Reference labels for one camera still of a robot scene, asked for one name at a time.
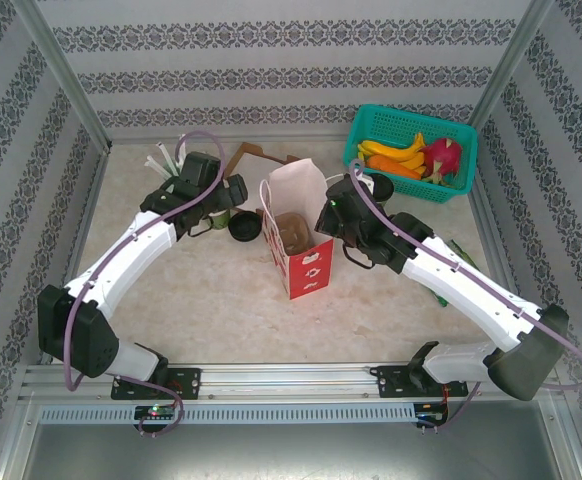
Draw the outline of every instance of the carrot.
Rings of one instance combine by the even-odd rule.
[[[373,155],[372,157],[367,158],[367,167],[386,173],[392,173],[393,175],[398,175],[400,177],[412,178],[414,180],[422,179],[422,175],[419,173],[402,166],[396,160],[385,157],[384,155]]]

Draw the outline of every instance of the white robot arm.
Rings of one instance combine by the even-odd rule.
[[[556,306],[546,310],[524,300],[468,265],[457,256],[444,241],[433,235],[432,230],[413,216],[400,213],[391,222],[417,238],[425,247],[453,259],[492,289],[512,301],[517,310],[502,304],[483,291],[465,275],[450,268],[434,256],[414,249],[396,237],[361,203],[352,192],[351,182],[345,179],[329,188],[328,201],[322,211],[316,229],[339,237],[346,246],[358,248],[375,264],[386,265],[396,273],[425,285],[444,296],[467,317],[473,320],[489,336],[491,341],[471,345],[442,345],[429,342],[411,359],[410,381],[424,389],[426,383],[447,384],[452,381],[493,381],[515,398],[530,400],[546,378],[550,369],[562,354],[562,347],[546,334],[534,329],[520,317],[521,312],[545,323],[564,335],[568,316]],[[178,198],[177,188],[157,190],[147,197],[131,226],[109,249],[128,235],[134,235],[140,227],[173,208]],[[210,197],[196,209],[183,212],[169,222],[158,222],[137,235],[101,272],[93,282],[76,317],[72,342],[71,365],[89,377],[103,373],[122,375],[138,380],[151,380],[161,384],[167,368],[166,359],[138,344],[119,340],[108,320],[129,287],[158,256],[178,241],[184,233],[208,213],[227,205],[239,205],[246,199],[243,182],[234,184],[235,192],[219,187],[218,198]],[[48,286],[39,297],[40,348],[62,359],[61,346],[66,315],[93,270],[102,259],[88,268],[64,289]]]
[[[327,202],[316,230],[341,238],[345,256],[354,263],[359,264],[350,258],[348,248],[357,248],[373,265],[386,265],[397,274],[402,273],[443,296],[491,339],[489,342],[453,346],[428,342],[409,363],[412,383],[425,389],[427,382],[492,381],[515,398],[531,400],[564,347],[534,328],[522,318],[522,314],[564,337],[569,319],[566,312],[555,305],[541,310],[534,303],[497,285],[460,258],[433,234],[433,230],[412,215],[398,213],[386,219],[415,239],[422,248],[413,246],[387,228],[355,191],[347,175],[328,189]],[[436,258],[436,254],[455,268]],[[467,272],[482,286],[468,278]],[[511,305],[485,294],[485,286]]]

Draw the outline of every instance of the green object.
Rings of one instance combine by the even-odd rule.
[[[433,185],[386,172],[377,173],[389,177],[396,192],[432,202],[444,203],[455,195],[469,193],[475,176],[478,133],[475,128],[461,123],[379,105],[362,105],[353,120],[347,139],[344,164],[348,167],[358,157],[358,144],[363,140],[373,140],[388,147],[406,148],[413,143],[413,138],[418,132],[422,132],[427,145],[438,138],[446,137],[452,138],[462,147],[460,172],[455,177],[451,174],[444,177],[451,187]],[[376,172],[368,168],[364,171]]]
[[[229,225],[229,220],[231,220],[231,212],[229,210],[209,214],[209,225],[214,230],[222,230],[223,228],[227,228],[227,225]]]
[[[469,256],[469,254],[467,252],[465,252],[464,250],[462,250],[460,245],[458,245],[455,240],[453,240],[453,239],[449,240],[448,242],[446,242],[446,245],[451,250],[453,250],[453,253],[455,253],[456,255],[459,255],[460,258],[462,258],[462,260],[467,262],[469,265],[471,265],[476,270],[480,271],[480,269],[475,264],[473,259]],[[433,290],[431,290],[430,288],[427,288],[427,290],[429,290],[435,296],[435,298],[438,300],[438,303],[440,305],[442,305],[443,307],[446,307],[447,305],[449,305],[449,302],[447,302],[444,298],[442,298],[440,295],[435,293]]]
[[[444,298],[442,298],[440,295],[435,293],[433,290],[431,290],[430,288],[427,288],[427,290],[429,290],[433,294],[433,296],[438,300],[438,303],[442,307],[446,307],[447,305],[449,305],[449,302],[447,302]]]

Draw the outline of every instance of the red and white paper box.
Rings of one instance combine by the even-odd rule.
[[[264,206],[262,230],[284,288],[293,300],[326,287],[331,278],[333,238],[315,232],[314,227],[327,200],[327,182],[310,158],[288,163],[260,184]],[[298,213],[312,232],[312,249],[289,256],[284,252],[275,217]]]

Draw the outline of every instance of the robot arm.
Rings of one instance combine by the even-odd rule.
[[[179,177],[171,177],[146,197],[122,236],[100,259],[63,289],[47,286],[38,297],[40,349],[63,360],[64,331],[69,311],[91,273],[124,239],[135,236],[92,282],[76,315],[71,338],[71,366],[95,378],[104,373],[163,385],[168,361],[157,352],[120,340],[108,320],[127,290],[163,252],[210,213],[244,203],[247,190],[240,175],[222,182],[202,202],[144,232],[143,226],[184,205],[206,190],[217,177],[220,161],[197,152],[187,155]]]
[[[534,303],[503,289],[459,258],[427,225],[412,215],[399,213],[387,218],[424,246],[456,261],[456,268],[450,268],[391,232],[357,194],[348,175],[327,191],[327,202],[316,230],[341,238],[345,255],[348,256],[347,248],[357,248],[373,264],[386,265],[397,274],[404,273],[442,295],[491,339],[458,346],[427,343],[410,363],[411,381],[423,386],[427,382],[491,380],[515,398],[533,398],[562,355],[563,347],[519,314],[524,311],[564,336],[568,326],[564,310],[555,305],[541,310]],[[518,310],[485,295],[482,288],[459,273],[458,267],[504,294]]]

